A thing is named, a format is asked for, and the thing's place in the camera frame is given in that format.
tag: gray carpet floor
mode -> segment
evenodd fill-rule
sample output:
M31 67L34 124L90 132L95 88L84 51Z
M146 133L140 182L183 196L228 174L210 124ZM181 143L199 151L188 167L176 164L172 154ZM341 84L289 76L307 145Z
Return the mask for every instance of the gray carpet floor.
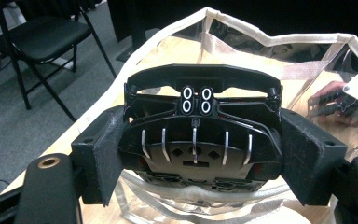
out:
M116 57L131 45L131 39L117 42L106 3L88 15L118 73L123 63L116 61ZM79 44L77 59L75 73L61 70L49 83L79 118L103 95L114 78L92 36ZM5 58L2 65L8 62L9 59ZM53 68L52 65L39 66L42 72ZM26 86L36 83L36 78L24 63L21 63L21 70ZM44 87L31 92L29 99L32 109L26 110L10 64L0 72L0 180L8 183L73 124ZM6 186L0 181L0 192Z

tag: black chair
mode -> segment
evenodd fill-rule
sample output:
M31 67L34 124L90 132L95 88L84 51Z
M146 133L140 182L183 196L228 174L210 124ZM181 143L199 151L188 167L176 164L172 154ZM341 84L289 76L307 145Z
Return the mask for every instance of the black chair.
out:
M20 0L17 4L20 6L21 11L24 11L24 16L26 15L26 18L32 16L27 15L30 14L30 12L31 14L33 12L38 15L34 15L34 17L27 20L26 23L8 30L5 14L3 12L3 8L8 2L14 1L0 0L0 25L2 28L2 34L0 35L0 53L8 55L11 58L26 109L31 109L27 96L28 93L33 91L36 87L43 85L65 114L72 121L76 121L75 117L59 98L57 93L47 83L48 78L56 74L69 62L73 62L73 71L75 72L76 45L92 34L113 74L113 77L116 77L112 64L107 58L101 41L95 33L89 17L81 9L76 0L73 2L71 0ZM87 24L78 22L79 14L84 17ZM59 66L51 74L44 77L37 70L36 65L51 63L70 49L73 49L73 57L63 65ZM25 89L18 60L25 61L40 81L29 90Z

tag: wooden table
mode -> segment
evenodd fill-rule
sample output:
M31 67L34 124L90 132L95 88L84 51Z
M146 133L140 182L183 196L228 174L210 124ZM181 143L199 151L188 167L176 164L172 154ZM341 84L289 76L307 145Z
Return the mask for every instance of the wooden table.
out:
M178 37L168 37L165 40L161 41L157 47L155 47L141 62L139 62L134 68L133 73L146 69L148 67L154 67L163 64L170 63L194 63L198 60L200 53L200 43L195 41L190 41ZM208 55L206 52L203 52L202 63L221 63L221 60L215 58L213 55ZM123 97L123 83L118 83L120 80L125 80L126 78L117 79L111 88L72 126L70 127L56 142L54 142L44 153L43 155L61 152L69 155L71 152L70 144L75 138L90 124L95 120L105 109L110 108L115 105L122 105L124 103ZM338 74L333 73L322 73L314 82L314 84L306 91L305 94L312 95L321 87L325 86L331 80L340 80ZM303 84L304 80L287 80L283 81L283 96L296 95ZM169 95L178 95L177 92L172 91L167 88L161 89L158 94L169 94ZM236 96L236 95L255 95L258 93L230 89L220 94L222 96ZM307 105L307 98L302 98L295 106L294 110L301 115L305 116L307 111L304 105ZM283 99L282 106L286 107L290 102ZM339 125L325 125L325 129L330 133L333 133L335 137L341 141L346 142L351 147L354 147L358 144L358 128L346 127L342 131L342 126ZM14 189L22 185L25 172L16 178L4 192ZM126 192L131 195L131 191L126 189ZM130 196L130 201L136 203L136 197ZM85 223L129 223L127 220L120 216L120 210L117 205L117 198L114 194L111 203L108 207L103 208L102 205L84 205L82 206L82 214ZM153 217L153 212L150 214L149 210L144 210L139 208L140 213L147 217Z

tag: chair leg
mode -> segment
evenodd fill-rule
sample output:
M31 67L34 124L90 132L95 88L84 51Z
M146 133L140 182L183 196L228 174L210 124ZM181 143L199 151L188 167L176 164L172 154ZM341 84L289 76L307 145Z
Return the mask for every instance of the chair leg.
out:
M19 68L19 63L13 57L11 57L11 63L13 65L14 71L16 72L16 75L17 75L17 82L19 83L19 86L20 86L21 96L22 96L22 100L25 103L25 108L27 110L30 110L31 105L30 105L30 102L28 100L28 96L27 96L27 92L25 90L24 82L22 81L22 76L21 76L21 71L20 71L20 68Z
M69 117L69 119L73 122L76 121L75 117L72 115L72 113L69 111L69 109L66 107L66 105L62 102L60 97L58 97L57 93L50 87L50 85L46 82L46 80L43 78L43 76L39 73L39 71L36 69L34 64L27 63L28 66L31 68L31 70L34 72L36 77L40 80L43 86L48 90L50 95L54 98L54 100L57 102L57 104L61 107L63 112Z
M109 66L110 71L112 72L113 77L116 78L116 72L115 72L115 70L113 69L113 66L112 66L112 64L110 63L110 61L109 61L109 59L108 59L108 57L107 57L107 55L106 55L106 52L105 52L104 49L103 49L103 45L101 44L100 38L97 36L97 33L95 32L94 27L92 26L89 17L88 17L87 14L84 13L82 10L80 10L80 11L81 11L81 14L83 15L84 20L86 21L87 25L89 26L89 28L91 28L92 35L94 36L94 39L95 39L95 41L97 42L97 45L98 45L98 47L100 48L101 53L103 54L103 57L104 57L104 59L106 60L106 63L107 63L107 65Z
M73 63L72 72L76 72L76 61L77 61L77 45L74 46L74 59L72 60Z

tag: transparent plastic sheet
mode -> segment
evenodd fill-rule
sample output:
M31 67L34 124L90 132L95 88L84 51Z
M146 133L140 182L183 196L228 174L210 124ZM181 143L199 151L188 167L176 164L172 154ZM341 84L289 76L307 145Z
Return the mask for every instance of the transparent plastic sheet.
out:
M126 79L138 71L171 63L230 64L274 76L283 85L282 107L312 120L345 143L348 161L358 156L358 80L353 82L358 77L358 39L354 35L269 37L246 22L205 8L161 30L135 51L114 87L122 89ZM143 93L179 96L179 92L168 87ZM259 94L262 93L229 89L215 97ZM274 189L281 181L269 181L261 190ZM220 218L225 218L222 214L226 212L259 202L200 202L180 195L174 199L157 194L152 197L177 211L203 216L220 214ZM285 194L284 197L290 202L296 201L293 195ZM294 206L290 209L311 223L331 223L334 202L328 207Z
M134 184L123 175L118 181L116 189L117 201L123 212L122 216L133 223L270 223L280 214L290 217L293 223L310 223L314 219L312 214L304 216L304 207L288 191L268 197L266 200L257 200L249 206L238 206L235 210L224 213L211 214L206 212L207 207L193 206L197 212L184 212L181 204L162 203L156 195L145 191L140 185ZM310 210L320 213L325 209L312 207Z

